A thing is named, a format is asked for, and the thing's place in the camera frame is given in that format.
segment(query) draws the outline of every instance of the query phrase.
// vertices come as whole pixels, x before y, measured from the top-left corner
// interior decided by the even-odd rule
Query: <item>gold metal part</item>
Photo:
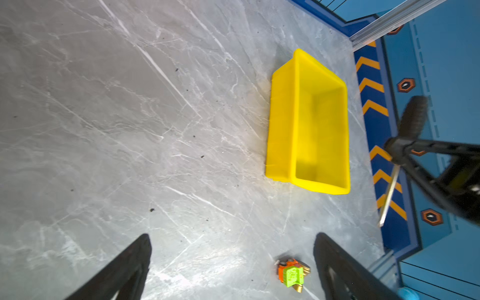
[[[303,267],[303,276],[307,276],[308,274],[310,274],[310,268],[307,267],[306,265],[300,263],[300,265]]]
[[[303,285],[301,284],[294,284],[292,287],[299,293],[303,290]]]

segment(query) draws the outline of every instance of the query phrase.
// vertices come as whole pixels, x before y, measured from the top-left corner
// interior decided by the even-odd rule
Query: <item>yellow plastic bin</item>
[[[272,77],[265,174],[312,192],[350,192],[347,86],[301,49]]]

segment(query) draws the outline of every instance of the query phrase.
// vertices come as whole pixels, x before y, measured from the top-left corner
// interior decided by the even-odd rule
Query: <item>orange hexagon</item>
[[[444,223],[442,214],[434,211],[433,209],[422,210],[421,218],[432,226],[437,226]]]
[[[389,33],[387,33],[387,35],[389,35],[389,36],[396,35],[396,34],[400,31],[400,29],[402,29],[402,28],[403,28],[403,25],[400,26],[400,27],[395,28],[395,29],[392,30],[392,31],[390,31]]]
[[[413,78],[404,78],[400,81],[396,88],[401,93],[408,93],[415,87],[415,79]]]

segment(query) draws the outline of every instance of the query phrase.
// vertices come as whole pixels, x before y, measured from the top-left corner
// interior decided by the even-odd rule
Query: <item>yellow chevron stripe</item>
[[[385,194],[383,194],[380,198],[378,198],[377,209],[385,205],[386,199],[387,199],[387,196]],[[403,208],[398,206],[398,204],[396,204],[393,200],[390,202],[390,207],[393,210],[395,210],[396,213],[399,214],[402,218],[404,218],[405,221],[407,220],[407,213],[405,212],[405,210],[403,210]]]
[[[363,89],[366,87],[366,86],[369,86],[371,88],[374,88],[376,89],[377,91],[379,92],[382,92],[382,93],[385,93],[385,90],[384,90],[384,86],[383,84],[380,84],[378,82],[375,82],[373,81],[372,79],[368,79],[368,78],[364,78],[361,83],[360,83],[360,93],[363,91]]]
[[[379,146],[373,147],[373,149],[370,151],[370,160],[372,160],[375,156],[380,155],[381,157],[385,158],[388,161],[392,160],[392,157],[388,152],[380,148]]]
[[[387,173],[383,172],[382,170],[378,170],[375,175],[373,176],[373,184],[376,184],[380,179],[385,180],[386,182],[390,183],[392,181],[392,177]],[[400,183],[396,183],[395,189],[401,193],[402,192],[402,185]]]
[[[388,109],[384,108],[380,104],[375,103],[371,100],[367,100],[367,102],[365,102],[365,104],[363,105],[363,114],[365,114],[369,108],[374,109],[379,113],[386,115],[388,117]]]
[[[368,58],[363,57],[363,56],[361,56],[359,58],[359,60],[357,61],[357,72],[362,65],[367,65],[369,67],[376,68],[377,70],[380,69],[380,63],[379,62],[377,62],[375,60],[368,59]]]

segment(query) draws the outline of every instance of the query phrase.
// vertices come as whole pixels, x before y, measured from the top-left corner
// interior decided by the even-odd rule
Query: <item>green toy piece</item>
[[[283,269],[283,283],[287,288],[294,284],[303,284],[303,267],[290,266]]]

